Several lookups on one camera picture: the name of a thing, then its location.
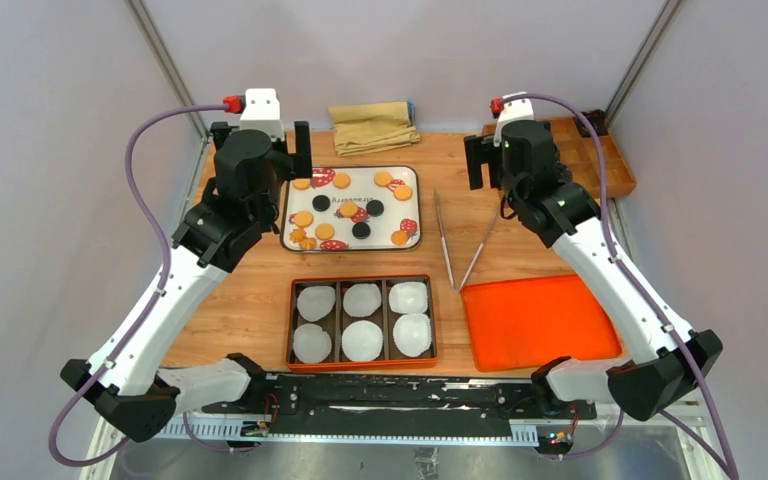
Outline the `black sandwich cookie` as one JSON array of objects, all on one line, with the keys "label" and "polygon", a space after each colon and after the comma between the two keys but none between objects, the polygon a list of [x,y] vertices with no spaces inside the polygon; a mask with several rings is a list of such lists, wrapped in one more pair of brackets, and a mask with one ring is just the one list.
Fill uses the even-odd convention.
[{"label": "black sandwich cookie", "polygon": [[316,195],[312,199],[311,205],[313,209],[317,212],[326,212],[329,210],[331,206],[331,200],[326,195]]},{"label": "black sandwich cookie", "polygon": [[366,212],[370,217],[379,217],[381,216],[384,211],[385,207],[382,201],[380,200],[371,200],[366,204]]},{"label": "black sandwich cookie", "polygon": [[351,232],[355,239],[364,240],[370,236],[371,227],[366,222],[358,222],[353,225]]}]

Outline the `orange compartment cookie box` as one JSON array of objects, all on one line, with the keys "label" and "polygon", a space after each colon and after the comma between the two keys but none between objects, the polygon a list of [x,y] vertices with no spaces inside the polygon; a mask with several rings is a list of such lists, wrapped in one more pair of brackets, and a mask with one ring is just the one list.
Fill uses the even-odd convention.
[{"label": "orange compartment cookie box", "polygon": [[429,276],[291,283],[285,354],[291,371],[424,368],[437,359]]}]

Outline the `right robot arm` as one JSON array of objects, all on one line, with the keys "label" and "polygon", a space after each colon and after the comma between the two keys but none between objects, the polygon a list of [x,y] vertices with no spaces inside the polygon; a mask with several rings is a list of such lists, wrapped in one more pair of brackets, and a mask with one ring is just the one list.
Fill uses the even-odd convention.
[{"label": "right robot arm", "polygon": [[501,206],[559,255],[588,287],[627,354],[607,360],[556,358],[531,376],[531,403],[556,417],[573,401],[610,402],[647,421],[702,386],[723,350],[712,330],[695,330],[670,309],[612,233],[603,230],[600,206],[571,179],[544,122],[516,120],[486,136],[464,139],[471,189],[502,192]]}]

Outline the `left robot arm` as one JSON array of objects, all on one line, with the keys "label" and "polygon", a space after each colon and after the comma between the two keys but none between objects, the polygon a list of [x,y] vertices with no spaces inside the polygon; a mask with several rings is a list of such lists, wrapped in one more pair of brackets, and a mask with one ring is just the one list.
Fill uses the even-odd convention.
[{"label": "left robot arm", "polygon": [[266,400],[263,370],[240,353],[200,367],[164,368],[195,310],[264,234],[280,231],[283,183],[312,174],[310,127],[294,125],[295,150],[264,130],[213,124],[215,174],[166,246],[150,286],[99,351],[66,363],[61,377],[126,438],[144,442],[174,417],[231,402],[243,413]]}]

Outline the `wooden compartment organizer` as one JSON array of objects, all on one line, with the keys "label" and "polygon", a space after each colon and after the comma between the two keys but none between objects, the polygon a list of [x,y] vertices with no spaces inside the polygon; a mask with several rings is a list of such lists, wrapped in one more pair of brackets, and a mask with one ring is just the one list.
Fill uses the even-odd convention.
[{"label": "wooden compartment organizer", "polygon": [[[583,137],[573,117],[556,117],[545,120],[549,124],[560,160],[572,172],[572,179],[585,187],[598,199],[600,169],[593,139]],[[605,157],[606,195],[620,198],[630,195],[637,187],[637,180],[627,164],[620,148],[610,135],[599,137]]]}]

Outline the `folded beige cloth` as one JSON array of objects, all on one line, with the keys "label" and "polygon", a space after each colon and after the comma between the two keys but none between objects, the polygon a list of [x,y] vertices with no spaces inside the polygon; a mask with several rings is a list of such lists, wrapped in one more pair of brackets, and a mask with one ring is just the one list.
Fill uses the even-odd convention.
[{"label": "folded beige cloth", "polygon": [[331,106],[334,148],[338,156],[358,156],[420,142],[412,105],[407,101]]}]

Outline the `flower shaped butter cookie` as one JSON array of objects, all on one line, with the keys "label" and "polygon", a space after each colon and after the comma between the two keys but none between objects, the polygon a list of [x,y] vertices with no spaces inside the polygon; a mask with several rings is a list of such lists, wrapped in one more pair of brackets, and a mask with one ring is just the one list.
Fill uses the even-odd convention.
[{"label": "flower shaped butter cookie", "polygon": [[290,233],[290,240],[294,244],[300,244],[307,238],[307,233],[304,228],[296,228]]},{"label": "flower shaped butter cookie", "polygon": [[315,249],[318,245],[318,240],[313,237],[305,237],[302,240],[299,241],[298,246],[302,250],[312,250]]}]

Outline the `black patterned cupcake liners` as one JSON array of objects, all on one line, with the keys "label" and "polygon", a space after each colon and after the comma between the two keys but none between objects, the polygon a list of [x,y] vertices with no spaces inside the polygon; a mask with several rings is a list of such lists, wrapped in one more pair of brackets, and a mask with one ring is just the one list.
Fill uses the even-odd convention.
[{"label": "black patterned cupcake liners", "polygon": [[[596,133],[597,136],[601,137],[609,134],[607,115],[604,110],[595,109],[595,110],[585,111],[582,113],[582,116],[591,125],[592,130]],[[591,137],[590,130],[578,116],[574,117],[574,124],[579,135],[582,138]]]}]

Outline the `strawberry print white tray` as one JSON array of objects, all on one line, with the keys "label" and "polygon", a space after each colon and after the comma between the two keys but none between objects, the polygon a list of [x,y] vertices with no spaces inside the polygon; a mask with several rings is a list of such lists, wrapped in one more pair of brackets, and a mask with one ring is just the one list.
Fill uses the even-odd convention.
[{"label": "strawberry print white tray", "polygon": [[410,250],[422,234],[419,177],[405,165],[318,167],[289,182],[283,214],[291,252]]}]

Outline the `white paper cupcake liner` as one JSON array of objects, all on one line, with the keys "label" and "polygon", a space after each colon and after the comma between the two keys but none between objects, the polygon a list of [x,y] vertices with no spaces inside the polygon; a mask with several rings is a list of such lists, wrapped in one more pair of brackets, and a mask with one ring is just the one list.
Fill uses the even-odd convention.
[{"label": "white paper cupcake liner", "polygon": [[318,322],[330,314],[336,303],[336,291],[331,286],[310,286],[300,291],[296,308],[307,322]]},{"label": "white paper cupcake liner", "polygon": [[345,291],[342,304],[345,313],[351,317],[369,317],[382,304],[381,290],[373,283],[354,284]]},{"label": "white paper cupcake liner", "polygon": [[371,321],[355,321],[342,334],[342,350],[351,362],[374,361],[381,354],[382,348],[383,332]]},{"label": "white paper cupcake liner", "polygon": [[293,333],[292,351],[300,363],[322,363],[331,354],[332,340],[319,325],[303,324]]},{"label": "white paper cupcake liner", "polygon": [[389,291],[388,304],[398,314],[425,313],[429,307],[428,288],[418,281],[395,283]]},{"label": "white paper cupcake liner", "polygon": [[431,319],[424,313],[402,315],[393,327],[392,338],[399,352],[417,358],[432,344]]}]

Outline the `orange box lid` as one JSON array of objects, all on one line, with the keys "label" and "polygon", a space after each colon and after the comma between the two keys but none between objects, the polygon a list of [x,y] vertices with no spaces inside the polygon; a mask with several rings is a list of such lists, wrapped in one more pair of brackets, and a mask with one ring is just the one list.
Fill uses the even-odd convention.
[{"label": "orange box lid", "polygon": [[609,316],[574,274],[468,285],[462,298],[481,372],[537,368],[564,356],[612,359],[623,352]]}]

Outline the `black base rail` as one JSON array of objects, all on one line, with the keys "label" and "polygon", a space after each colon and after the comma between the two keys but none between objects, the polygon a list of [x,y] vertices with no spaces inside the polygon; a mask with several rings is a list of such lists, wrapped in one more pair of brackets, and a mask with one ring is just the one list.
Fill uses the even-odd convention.
[{"label": "black base rail", "polygon": [[517,421],[565,429],[597,416],[587,401],[550,404],[525,379],[349,373],[268,373],[203,410],[251,415],[275,434],[463,441],[510,438]]}]

